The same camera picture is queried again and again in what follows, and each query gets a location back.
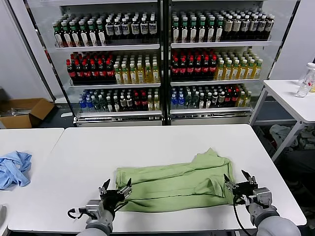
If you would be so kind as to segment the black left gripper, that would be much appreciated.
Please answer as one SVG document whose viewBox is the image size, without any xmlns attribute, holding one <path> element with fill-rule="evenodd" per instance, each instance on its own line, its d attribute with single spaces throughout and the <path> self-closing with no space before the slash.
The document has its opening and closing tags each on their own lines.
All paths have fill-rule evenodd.
<svg viewBox="0 0 315 236">
<path fill-rule="evenodd" d="M 108 190 L 110 179 L 99 187 L 100 198 L 102 200 L 103 208 L 108 211 L 116 211 L 120 203 L 124 202 L 132 192 L 132 180 L 128 180 L 125 187 L 120 190 Z"/>
</svg>

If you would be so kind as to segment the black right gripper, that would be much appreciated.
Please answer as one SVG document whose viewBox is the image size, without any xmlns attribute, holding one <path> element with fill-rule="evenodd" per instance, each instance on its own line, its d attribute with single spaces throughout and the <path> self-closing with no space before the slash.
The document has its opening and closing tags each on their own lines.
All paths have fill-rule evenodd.
<svg viewBox="0 0 315 236">
<path fill-rule="evenodd" d="M 229 177 L 224 174 L 224 185 L 234 195 L 234 199 L 243 200 L 243 196 L 249 197 L 253 195 L 253 191 L 258 187 L 255 176 L 251 176 L 248 172 L 241 170 L 247 181 L 233 183 Z"/>
</svg>

